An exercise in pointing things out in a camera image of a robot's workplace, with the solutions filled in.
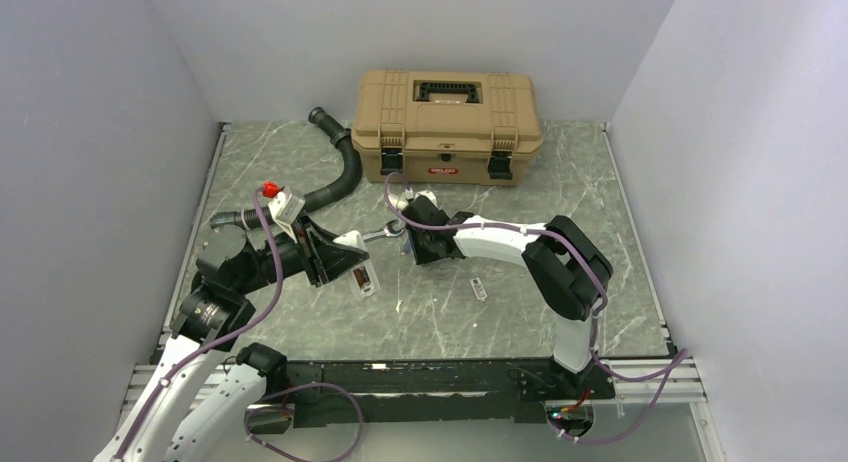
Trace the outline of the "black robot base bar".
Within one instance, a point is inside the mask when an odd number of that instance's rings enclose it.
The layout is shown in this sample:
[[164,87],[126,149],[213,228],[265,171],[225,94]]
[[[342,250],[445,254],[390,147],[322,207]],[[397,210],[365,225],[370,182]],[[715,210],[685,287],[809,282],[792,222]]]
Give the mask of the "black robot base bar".
[[507,419],[542,423],[544,408],[614,399],[611,378],[572,375],[550,357],[291,361],[248,426],[259,434],[331,424]]

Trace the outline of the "white battery cover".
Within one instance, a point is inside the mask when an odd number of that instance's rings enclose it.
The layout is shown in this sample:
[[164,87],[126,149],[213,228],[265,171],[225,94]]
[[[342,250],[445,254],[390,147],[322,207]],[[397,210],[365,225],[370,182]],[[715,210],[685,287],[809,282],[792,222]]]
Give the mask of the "white battery cover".
[[480,278],[472,278],[469,280],[469,283],[471,285],[472,292],[478,301],[485,301],[488,298],[488,294]]

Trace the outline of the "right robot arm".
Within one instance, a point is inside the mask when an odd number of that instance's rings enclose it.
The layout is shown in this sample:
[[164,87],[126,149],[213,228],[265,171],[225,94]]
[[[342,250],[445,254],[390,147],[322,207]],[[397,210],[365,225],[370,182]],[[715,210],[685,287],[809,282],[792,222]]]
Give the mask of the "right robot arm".
[[596,319],[608,302],[614,270],[572,219],[556,216],[547,223],[514,224],[469,212],[450,217],[425,196],[413,199],[400,216],[419,265],[486,258],[526,269],[555,314],[553,388],[574,397],[588,386]]

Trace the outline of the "white AC remote control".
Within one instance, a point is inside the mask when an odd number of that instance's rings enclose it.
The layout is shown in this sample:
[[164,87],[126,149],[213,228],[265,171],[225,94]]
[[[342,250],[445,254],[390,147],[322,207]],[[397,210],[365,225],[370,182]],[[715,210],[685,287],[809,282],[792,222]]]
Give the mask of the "white AC remote control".
[[375,295],[380,290],[381,285],[363,235],[359,231],[353,230],[336,237],[334,242],[359,249],[365,253],[365,260],[355,264],[346,276],[354,298],[363,300]]

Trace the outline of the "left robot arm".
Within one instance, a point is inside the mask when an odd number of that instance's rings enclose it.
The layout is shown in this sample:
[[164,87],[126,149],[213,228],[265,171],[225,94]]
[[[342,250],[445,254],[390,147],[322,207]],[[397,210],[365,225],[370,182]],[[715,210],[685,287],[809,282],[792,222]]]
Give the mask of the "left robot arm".
[[272,236],[261,249],[241,228],[214,229],[153,375],[96,460],[201,461],[251,404],[285,393],[287,358],[252,343],[237,353],[235,365],[209,395],[197,397],[238,337],[270,313],[258,313],[248,294],[272,285],[278,301],[283,281],[299,273],[317,287],[349,277],[363,296],[376,290],[360,232],[336,235],[307,216],[294,228],[293,234]]

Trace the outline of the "white pipe elbow fitting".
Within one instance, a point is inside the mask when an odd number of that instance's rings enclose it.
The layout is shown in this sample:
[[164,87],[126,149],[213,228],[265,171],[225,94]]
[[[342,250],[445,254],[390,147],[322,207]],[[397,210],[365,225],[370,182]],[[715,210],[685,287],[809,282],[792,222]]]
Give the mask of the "white pipe elbow fitting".
[[402,212],[409,204],[408,200],[402,195],[390,193],[388,196],[388,204],[395,210]]

